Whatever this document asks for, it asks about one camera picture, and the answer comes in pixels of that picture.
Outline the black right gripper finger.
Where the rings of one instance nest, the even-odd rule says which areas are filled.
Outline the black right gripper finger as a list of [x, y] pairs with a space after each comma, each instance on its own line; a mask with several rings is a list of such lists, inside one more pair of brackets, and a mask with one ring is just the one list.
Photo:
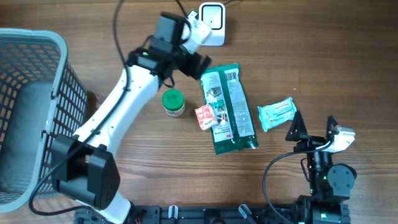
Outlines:
[[298, 142], [304, 139], [308, 139], [307, 129], [305, 127], [301, 112], [296, 111], [285, 140]]
[[329, 115], [327, 118], [326, 122], [326, 139], [327, 140], [332, 140], [333, 138], [333, 129], [335, 126], [337, 126], [338, 123], [336, 122], [336, 119], [333, 117], [333, 115]]

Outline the teal wet wipes packet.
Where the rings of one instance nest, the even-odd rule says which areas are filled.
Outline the teal wet wipes packet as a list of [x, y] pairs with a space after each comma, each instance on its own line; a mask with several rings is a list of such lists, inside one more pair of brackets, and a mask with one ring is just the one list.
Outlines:
[[259, 119], [265, 132], [288, 120], [293, 120], [297, 108], [292, 97], [272, 105], [258, 106]]

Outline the green lid jar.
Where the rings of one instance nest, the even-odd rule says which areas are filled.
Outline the green lid jar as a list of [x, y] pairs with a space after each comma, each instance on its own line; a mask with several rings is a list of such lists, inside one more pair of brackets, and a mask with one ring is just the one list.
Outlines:
[[162, 96], [165, 112], [171, 117], [180, 116], [185, 110], [185, 98], [180, 90], [167, 90]]

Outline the green 3M gloves packet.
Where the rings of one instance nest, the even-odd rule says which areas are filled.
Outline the green 3M gloves packet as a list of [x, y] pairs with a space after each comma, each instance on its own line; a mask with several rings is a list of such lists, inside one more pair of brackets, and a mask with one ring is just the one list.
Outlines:
[[239, 75], [239, 64], [233, 63], [209, 68], [201, 76], [205, 103], [217, 122], [211, 127], [217, 155], [259, 147]]

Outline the red snack packet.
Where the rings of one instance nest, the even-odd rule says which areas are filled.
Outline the red snack packet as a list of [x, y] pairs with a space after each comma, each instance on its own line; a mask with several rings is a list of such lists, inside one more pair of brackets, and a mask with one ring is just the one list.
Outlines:
[[195, 109], [195, 114], [201, 130], [207, 130], [218, 124], [213, 107], [210, 104]]

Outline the green white small box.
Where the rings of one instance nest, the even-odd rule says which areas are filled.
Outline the green white small box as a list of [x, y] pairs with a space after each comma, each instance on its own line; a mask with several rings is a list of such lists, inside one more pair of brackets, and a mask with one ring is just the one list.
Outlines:
[[199, 18], [199, 13], [192, 9], [188, 14], [187, 14], [187, 19], [198, 19]]

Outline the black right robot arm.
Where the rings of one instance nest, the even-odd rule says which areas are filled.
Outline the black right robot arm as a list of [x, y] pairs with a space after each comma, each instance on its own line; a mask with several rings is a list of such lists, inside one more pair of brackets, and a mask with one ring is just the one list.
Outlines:
[[326, 136], [312, 136], [297, 111], [285, 139], [297, 143], [294, 152], [306, 155], [307, 165], [302, 168], [310, 184], [310, 195], [301, 195], [294, 202], [290, 220], [294, 223], [349, 224], [351, 218], [344, 201], [350, 198], [357, 172], [349, 165], [334, 164], [332, 155], [346, 150], [354, 142], [354, 130], [340, 126], [330, 115]]

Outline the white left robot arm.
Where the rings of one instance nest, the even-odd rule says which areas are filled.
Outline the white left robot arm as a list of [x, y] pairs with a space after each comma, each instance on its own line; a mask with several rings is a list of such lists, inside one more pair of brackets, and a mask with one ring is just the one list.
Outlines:
[[212, 29], [194, 16], [161, 13], [154, 35], [123, 61], [119, 81], [94, 115], [72, 136], [52, 143], [53, 189], [108, 223], [127, 223], [133, 204], [119, 193], [115, 162], [122, 138], [140, 110], [174, 70], [200, 79], [211, 63], [197, 49]]

